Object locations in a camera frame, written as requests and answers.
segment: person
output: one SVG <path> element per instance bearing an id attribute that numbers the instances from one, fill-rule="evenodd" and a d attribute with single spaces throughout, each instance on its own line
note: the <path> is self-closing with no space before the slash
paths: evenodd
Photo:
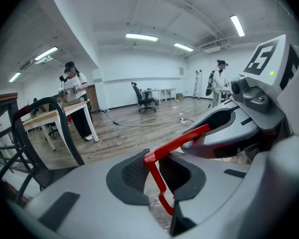
<path id="1" fill-rule="evenodd" d="M 38 101 L 38 99 L 37 98 L 34 98 L 33 99 L 33 102 L 36 102 L 36 101 Z M 39 113 L 41 111 L 41 113 L 45 113 L 46 112 L 46 109 L 43 107 L 43 106 L 40 106 L 40 107 L 38 107 L 38 108 L 36 108 L 36 109 L 33 109 L 32 111 L 31 111 L 31 116 L 32 117 L 35 117 L 36 115 L 37 115 L 37 113 Z"/>
<path id="2" fill-rule="evenodd" d="M 65 79 L 62 76 L 60 77 L 60 79 L 62 78 L 64 81 L 64 87 L 59 90 L 59 93 L 64 93 L 67 102 L 78 98 L 83 98 L 87 101 L 86 89 L 88 83 L 85 75 L 77 70 L 72 61 L 65 64 L 64 73 L 67 74 L 67 77 Z M 92 140 L 92 133 L 86 120 L 84 110 L 77 110 L 71 114 L 71 117 L 80 136 L 86 141 Z"/>
<path id="3" fill-rule="evenodd" d="M 224 85 L 228 84 L 228 82 L 223 77 L 223 71 L 226 70 L 226 62 L 224 60 L 217 60 L 218 67 L 215 69 L 214 76 L 213 76 L 213 83 L 212 83 L 212 89 L 213 89 L 213 107 L 218 105 L 218 99 L 221 98 L 221 91 L 224 87 Z"/>

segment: metal frame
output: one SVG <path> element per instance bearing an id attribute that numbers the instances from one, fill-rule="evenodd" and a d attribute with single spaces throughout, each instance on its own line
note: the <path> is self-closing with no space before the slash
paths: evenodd
<path id="1" fill-rule="evenodd" d="M 43 98 L 35 102 L 34 104 L 30 106 L 26 106 L 20 110 L 18 109 L 16 99 L 0 102 L 0 116 L 6 111 L 8 111 L 9 119 L 11 122 L 11 127 L 0 132 L 0 138 L 6 135 L 7 133 L 9 133 L 10 131 L 12 132 L 12 138 L 13 138 L 13 145 L 0 147 L 0 159 L 2 159 L 5 163 L 5 165 L 0 170 L 0 180 L 3 178 L 3 176 L 9 169 L 12 171 L 11 166 L 15 162 L 23 163 L 23 165 L 26 168 L 26 171 L 23 172 L 28 173 L 28 176 L 24 180 L 18 192 L 15 201 L 17 204 L 20 204 L 22 200 L 22 196 L 32 178 L 35 179 L 35 181 L 39 184 L 41 190 L 44 188 L 43 185 L 40 183 L 40 181 L 38 181 L 38 179 L 36 178 L 36 174 L 38 174 L 40 171 L 49 171 L 47 166 L 43 163 L 43 161 L 40 159 L 40 157 L 34 150 L 29 138 L 27 137 L 27 134 L 25 132 L 25 129 L 21 121 L 22 116 L 30 113 L 33 109 L 36 109 L 44 104 L 52 104 L 56 107 L 59 113 L 60 124 L 64 134 L 65 142 L 68 145 L 71 154 L 73 155 L 73 157 L 75 158 L 75 160 L 79 165 L 85 164 L 84 160 L 82 159 L 79 152 L 77 151 L 74 142 L 71 138 L 64 109 L 61 106 L 61 104 L 57 101 L 56 98 Z M 14 148 L 16 149 L 16 154 L 12 158 L 6 158 L 1 153 L 1 149 L 14 149 Z"/>

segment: cable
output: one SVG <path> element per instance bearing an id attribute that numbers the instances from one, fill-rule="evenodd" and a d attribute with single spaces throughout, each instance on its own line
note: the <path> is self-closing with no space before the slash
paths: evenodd
<path id="1" fill-rule="evenodd" d="M 111 122 L 113 122 L 114 125 L 120 125 L 120 126 L 125 126 L 125 127 L 149 127 L 149 126 L 158 126 L 158 125 L 164 125 L 164 124 L 173 123 L 175 121 L 179 121 L 179 119 L 176 119 L 176 120 L 173 120 L 170 122 L 164 122 L 164 123 L 155 124 L 155 125 L 121 125 L 121 124 L 117 123 L 116 121 L 112 120 L 106 113 L 104 113 L 104 114 L 106 115 L 106 117 L 108 117 L 110 119 Z"/>
<path id="2" fill-rule="evenodd" d="M 187 118 L 187 117 L 189 117 L 189 116 L 195 116 L 195 115 L 197 115 L 197 114 L 202 114 L 203 112 L 205 112 L 205 111 L 207 111 L 207 110 L 208 110 L 208 108 L 205 109 L 205 110 L 203 110 L 202 112 L 195 113 L 195 114 L 193 114 L 193 115 L 188 115 L 188 116 L 184 117 L 184 119 Z"/>

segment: white t-shirt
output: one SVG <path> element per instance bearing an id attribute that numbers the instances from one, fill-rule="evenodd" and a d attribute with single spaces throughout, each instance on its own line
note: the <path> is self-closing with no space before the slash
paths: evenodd
<path id="1" fill-rule="evenodd" d="M 219 74 L 219 69 L 215 70 L 214 77 L 213 77 L 213 84 L 212 88 L 219 94 L 219 90 L 223 88 L 224 82 L 224 71 Z"/>
<path id="2" fill-rule="evenodd" d="M 67 92 L 67 101 L 72 101 L 75 99 L 80 98 L 82 95 L 86 94 L 85 90 L 81 90 L 78 93 L 74 94 L 71 93 L 72 88 L 78 88 L 82 84 L 87 83 L 88 81 L 86 80 L 86 77 L 84 74 L 79 73 L 79 76 L 75 74 L 75 76 L 72 79 L 67 79 L 67 81 L 64 83 L 64 89 Z"/>

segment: ceiling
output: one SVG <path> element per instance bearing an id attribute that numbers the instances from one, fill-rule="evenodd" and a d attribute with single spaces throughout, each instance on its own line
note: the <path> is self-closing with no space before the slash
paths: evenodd
<path id="1" fill-rule="evenodd" d="M 196 48 L 255 46 L 287 34 L 299 47 L 299 29 L 291 10 L 277 0 L 89 0 L 95 37 L 101 49 L 142 48 L 184 54 L 176 42 Z M 237 15 L 245 31 L 239 37 L 230 16 Z M 158 43 L 126 39 L 140 33 Z"/>
<path id="2" fill-rule="evenodd" d="M 299 28 L 282 0 L 87 0 L 99 49 L 143 49 L 190 56 L 202 48 L 255 46 L 287 34 L 299 50 Z M 239 37 L 230 16 L 237 15 L 246 36 Z M 126 33 L 158 37 L 157 42 L 126 39 Z M 194 48 L 191 53 L 174 43 Z M 57 46 L 62 64 L 80 53 L 36 0 L 23 0 L 0 33 L 0 76 L 11 78 L 28 60 Z M 33 65 L 18 81 L 33 78 L 51 64 Z"/>
<path id="3" fill-rule="evenodd" d="M 9 79 L 27 61 L 57 46 L 51 56 L 58 62 L 79 56 L 68 41 L 35 0 L 22 0 L 7 19 L 0 31 L 0 77 Z M 40 70 L 58 70 L 55 63 L 33 64 L 22 72 L 18 82 L 34 78 Z"/>

